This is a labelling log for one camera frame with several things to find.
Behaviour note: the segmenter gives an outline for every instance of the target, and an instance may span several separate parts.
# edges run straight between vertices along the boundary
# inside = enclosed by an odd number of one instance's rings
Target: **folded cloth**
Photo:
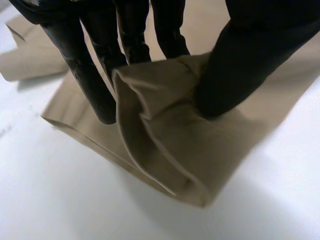
[[[0,55],[0,73],[8,82],[65,73],[68,65],[39,25],[23,16],[6,24],[18,46]]]
[[[182,30],[190,51],[203,53],[212,47],[227,20],[224,1],[206,9],[187,4]],[[211,31],[201,33],[203,29]],[[147,41],[151,33],[147,29]],[[150,46],[157,49],[152,36]],[[118,69],[117,124],[104,125],[97,119],[70,73],[42,117],[156,190],[205,207],[319,76],[319,51],[318,34],[236,109],[213,121],[200,118],[191,100],[208,54]]]

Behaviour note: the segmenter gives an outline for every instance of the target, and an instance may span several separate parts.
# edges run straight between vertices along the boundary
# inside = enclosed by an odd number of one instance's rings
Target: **tan garment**
[[[119,69],[117,124],[99,122],[70,74],[43,117],[157,190],[204,207],[318,77],[319,43],[318,34],[217,120],[198,117],[191,106],[207,54]]]
[[[18,46],[0,55],[0,73],[8,82],[65,73],[68,65],[39,25],[23,16],[7,22]]]

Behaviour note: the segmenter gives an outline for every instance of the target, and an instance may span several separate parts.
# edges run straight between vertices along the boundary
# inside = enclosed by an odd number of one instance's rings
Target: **beige fabric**
[[[183,33],[193,53],[213,46],[228,19],[221,2],[211,7],[210,12],[187,4]],[[209,28],[213,32],[207,38],[199,37],[199,29]],[[147,39],[153,40],[151,51],[158,51],[153,32],[148,29],[146,35],[152,35]],[[318,77],[319,50],[318,34],[246,101],[213,121],[198,117],[191,106],[206,54],[119,69],[114,75],[117,124],[99,122],[71,74],[42,116],[169,197],[204,207]]]
[[[39,25],[18,16],[7,23],[18,48],[0,55],[0,73],[8,82],[65,73],[68,65]]]

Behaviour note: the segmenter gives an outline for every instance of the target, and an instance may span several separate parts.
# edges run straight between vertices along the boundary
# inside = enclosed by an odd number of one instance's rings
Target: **white table surface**
[[[15,47],[0,14],[0,52]],[[320,78],[206,210],[176,202],[40,114],[61,78],[0,75],[1,240],[320,239]]]

